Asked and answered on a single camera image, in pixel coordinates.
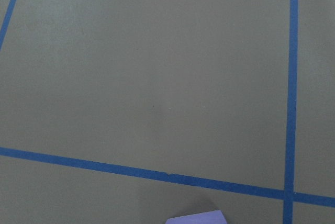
gray floor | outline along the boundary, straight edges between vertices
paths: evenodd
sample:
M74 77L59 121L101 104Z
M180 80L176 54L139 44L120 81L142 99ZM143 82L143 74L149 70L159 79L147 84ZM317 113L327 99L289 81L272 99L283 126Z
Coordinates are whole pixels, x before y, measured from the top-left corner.
M299 0L296 187L335 196L333 0ZM9 0L0 0L3 19ZM0 146L283 189L289 0L17 0ZM282 201L0 158L1 223L145 223ZM334 209L295 204L295 223Z

blue tape strip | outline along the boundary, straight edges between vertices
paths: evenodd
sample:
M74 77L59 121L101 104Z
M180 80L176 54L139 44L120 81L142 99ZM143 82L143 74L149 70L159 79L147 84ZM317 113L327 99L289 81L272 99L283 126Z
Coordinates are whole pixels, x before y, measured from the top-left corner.
M298 64L298 0L290 0L289 14L289 56L288 56L288 94L285 153L285 183L283 223L293 221L295 130L297 104L297 64Z
M332 197L295 193L293 198L296 202L335 208L335 198Z
M0 30L0 51L1 51L1 47L2 47L2 44L3 44L4 39L5 39L5 36L6 36L6 32L7 32L7 29L8 29L9 22L10 22L10 18L12 17L12 13L13 13L13 10L14 10L14 7L15 7L15 3L16 3L16 0L10 0L9 1L7 11L6 11L6 14L5 14L5 17L4 17L4 21L3 21L2 26L1 26L1 30Z
M198 186L203 188L216 189L240 194L255 195L274 199L283 199L284 192L278 189L263 188L237 183L209 180L206 178L191 177L179 174L170 174L128 166L106 164L88 160L79 160L55 155L48 155L35 152L27 152L0 147L0 155L25 160L39 161L43 163L65 165L82 169L121 174L138 178L147 178L150 180L177 183L189 186Z

purple block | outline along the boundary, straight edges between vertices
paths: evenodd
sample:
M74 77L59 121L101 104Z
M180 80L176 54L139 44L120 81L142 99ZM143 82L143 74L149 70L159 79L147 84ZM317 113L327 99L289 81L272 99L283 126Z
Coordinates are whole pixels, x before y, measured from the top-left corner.
M227 224L220 210L171 218L165 224Z

blue tape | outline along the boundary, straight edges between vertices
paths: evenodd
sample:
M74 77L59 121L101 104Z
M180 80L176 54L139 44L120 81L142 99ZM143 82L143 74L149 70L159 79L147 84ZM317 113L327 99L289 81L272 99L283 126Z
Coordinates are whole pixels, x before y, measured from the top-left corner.
M290 0L289 12L289 56L288 56L288 94L285 152L285 183L283 223L293 221L295 130L297 104L297 65L298 65L298 0Z
M199 178L192 176L185 176L179 174L170 174L128 166L106 164L88 160L80 160L73 158L66 158L55 155L48 155L35 152L27 152L22 150L15 150L0 147L0 155L12 158L19 158L25 160L39 161L43 163L50 163L56 165L71 166L76 168L114 173L120 175L133 176L138 178L146 178L156 181L164 181L170 183L177 183L189 186L198 186L203 188L210 188L226 192L248 194L254 196L261 196L273 199L283 199L284 192L278 189L263 188L257 186L243 185L231 182L223 182L216 180L209 180L207 178Z
M319 205L324 207L334 207L335 208L335 198L312 195L312 194L302 194L295 193L293 200L300 203Z
M7 11L6 11L6 14L5 14L5 17L4 17L4 21L3 21L2 26L1 26L1 30L0 30L0 51L1 51L1 47L2 47L2 44L4 42L6 33L7 33L10 18L12 17L12 14L13 14L15 3L16 3L16 0L10 0L9 1Z

horizontal blue line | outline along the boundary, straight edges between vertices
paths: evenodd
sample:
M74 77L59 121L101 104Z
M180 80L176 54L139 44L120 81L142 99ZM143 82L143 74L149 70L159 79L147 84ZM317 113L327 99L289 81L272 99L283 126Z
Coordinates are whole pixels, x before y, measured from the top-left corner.
M2 44L3 44L4 39L5 39L5 36L6 36L6 32L7 32L8 26L9 26L9 22L10 22L10 18L12 17L12 14L13 14L15 3L16 3L16 0L10 0L9 1L7 11L6 11L6 14L5 14L5 17L4 17L4 21L3 21L2 26L1 26L1 30L0 30L0 51L1 51L1 47L2 47Z
M185 176L185 175L179 175L179 174L169 175L164 172L140 169L140 168L135 168L135 167L106 164L106 163L73 159L73 158L66 158L66 157L61 157L61 156L28 152L28 151L2 148L2 147L0 147L0 155L12 157L12 158L24 159L24 160L39 161L43 163L77 167L77 168L106 172L106 173L121 174L121 175L133 176L133 177L138 177L138 178L147 178L147 179L156 180L156 181L164 181L164 182L177 183L177 184L189 185L189 186L198 186L198 187L203 187L203 188L210 188L210 189L239 193L239 194L261 196L261 197L267 197L267 198L273 198L273 199L283 199L284 198L284 191L278 190L278 189L263 188L263 187L257 187L257 186L231 183L231 182L209 180L207 178L199 178L199 177Z
M324 207L335 207L335 198L332 197L294 193L293 200L300 203L313 204Z

